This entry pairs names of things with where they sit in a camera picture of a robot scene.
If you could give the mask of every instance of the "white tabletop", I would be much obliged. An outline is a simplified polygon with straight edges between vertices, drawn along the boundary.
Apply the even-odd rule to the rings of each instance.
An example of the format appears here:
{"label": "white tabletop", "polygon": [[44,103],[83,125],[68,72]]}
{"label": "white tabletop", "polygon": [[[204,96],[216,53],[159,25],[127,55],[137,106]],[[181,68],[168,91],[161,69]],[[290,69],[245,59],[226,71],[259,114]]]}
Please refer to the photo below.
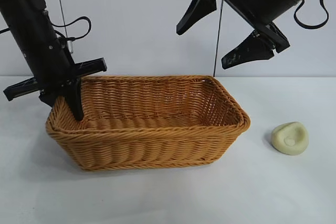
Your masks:
{"label": "white tabletop", "polygon": [[[22,77],[0,77],[0,87]],[[37,94],[0,95],[0,222],[99,224],[336,223],[336,78],[219,78],[251,118],[216,163],[85,173],[45,133]],[[269,144],[299,121],[310,145]]]}

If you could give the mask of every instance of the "white backdrop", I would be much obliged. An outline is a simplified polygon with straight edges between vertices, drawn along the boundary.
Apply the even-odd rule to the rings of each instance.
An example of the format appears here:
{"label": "white backdrop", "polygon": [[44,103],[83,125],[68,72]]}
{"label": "white backdrop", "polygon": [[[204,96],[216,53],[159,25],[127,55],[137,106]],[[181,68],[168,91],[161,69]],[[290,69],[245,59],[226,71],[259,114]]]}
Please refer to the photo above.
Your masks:
{"label": "white backdrop", "polygon": [[[176,24],[191,0],[62,0],[67,23],[92,19],[92,33],[74,44],[76,61],[105,57],[108,74],[212,74],[219,13],[179,37]],[[85,23],[68,28],[85,33]]]}
{"label": "white backdrop", "polygon": [[[219,11],[207,16],[185,35],[178,36],[176,24],[191,0],[62,0],[66,22],[87,15],[92,33],[75,42],[76,61],[105,57],[107,74],[212,74]],[[58,0],[46,0],[50,16],[61,23]],[[247,63],[229,70],[220,59],[240,44],[251,32],[232,9],[224,6],[217,76],[336,76],[334,44],[336,5],[325,0],[329,23],[319,30],[300,28],[292,17],[294,9],[275,23],[288,37],[291,47],[269,61]],[[325,18],[319,0],[307,0],[300,17],[317,24]],[[0,28],[5,28],[0,18]],[[68,29],[77,36],[87,29],[85,23]],[[10,33],[0,36],[2,64],[0,75],[29,74]]]}

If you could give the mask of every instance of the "basket rim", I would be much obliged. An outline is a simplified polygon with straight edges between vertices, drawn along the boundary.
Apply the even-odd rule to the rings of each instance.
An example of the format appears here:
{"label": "basket rim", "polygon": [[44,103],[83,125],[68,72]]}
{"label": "basket rim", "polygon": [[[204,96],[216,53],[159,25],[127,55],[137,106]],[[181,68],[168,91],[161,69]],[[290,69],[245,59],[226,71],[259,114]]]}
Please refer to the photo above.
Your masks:
{"label": "basket rim", "polygon": [[230,103],[230,106],[235,109],[235,112],[238,118],[237,124],[231,124],[231,125],[224,125],[224,126],[184,126],[184,127],[156,127],[156,128],[123,128],[123,129],[106,129],[106,130],[93,130],[93,129],[82,129],[82,130],[65,130],[63,128],[60,128],[57,125],[57,122],[60,118],[60,114],[56,113],[56,109],[62,110],[64,106],[66,105],[65,99],[63,97],[59,97],[51,110],[48,120],[46,122],[47,131],[51,134],[62,134],[64,137],[66,136],[75,136],[75,135],[104,135],[109,134],[113,135],[116,134],[120,136],[120,134],[139,134],[139,133],[155,133],[155,132],[162,132],[169,131],[169,132],[175,132],[176,137],[179,137],[179,135],[184,135],[186,132],[188,135],[190,135],[190,132],[193,132],[195,130],[204,131],[205,135],[221,135],[223,133],[228,133],[230,131],[237,131],[237,129],[240,129],[241,132],[245,132],[249,126],[250,126],[250,118],[247,115],[247,113],[240,107],[238,102],[229,94],[229,92],[222,86],[222,84],[215,79],[212,76],[202,76],[202,75],[193,75],[193,76],[88,76],[83,77],[84,81],[90,81],[90,80],[98,80],[98,79],[107,79],[107,80],[134,80],[134,79],[145,79],[145,80],[176,80],[176,79],[203,79],[204,81],[208,80],[211,81],[214,85],[216,85],[216,89],[221,93],[229,97],[228,103]]}

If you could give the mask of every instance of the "wicker basket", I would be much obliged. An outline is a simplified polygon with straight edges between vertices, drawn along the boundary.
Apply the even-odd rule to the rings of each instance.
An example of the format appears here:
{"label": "wicker basket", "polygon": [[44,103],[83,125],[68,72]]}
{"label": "wicker basket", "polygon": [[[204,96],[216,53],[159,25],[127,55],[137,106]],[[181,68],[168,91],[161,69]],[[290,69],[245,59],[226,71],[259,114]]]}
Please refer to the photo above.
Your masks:
{"label": "wicker basket", "polygon": [[47,132],[84,170],[210,164],[250,126],[247,114],[208,76],[86,77],[85,118],[59,97]]}

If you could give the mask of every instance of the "soap bar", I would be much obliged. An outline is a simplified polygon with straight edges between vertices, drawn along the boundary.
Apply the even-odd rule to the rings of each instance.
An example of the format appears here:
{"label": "soap bar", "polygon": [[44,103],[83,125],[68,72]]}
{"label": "soap bar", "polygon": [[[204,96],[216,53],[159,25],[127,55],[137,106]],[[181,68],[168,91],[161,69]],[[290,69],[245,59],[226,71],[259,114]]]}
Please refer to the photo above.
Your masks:
{"label": "soap bar", "polygon": [[282,153],[299,155],[307,149],[308,144],[308,131],[299,122],[285,123],[272,132],[272,145]]}

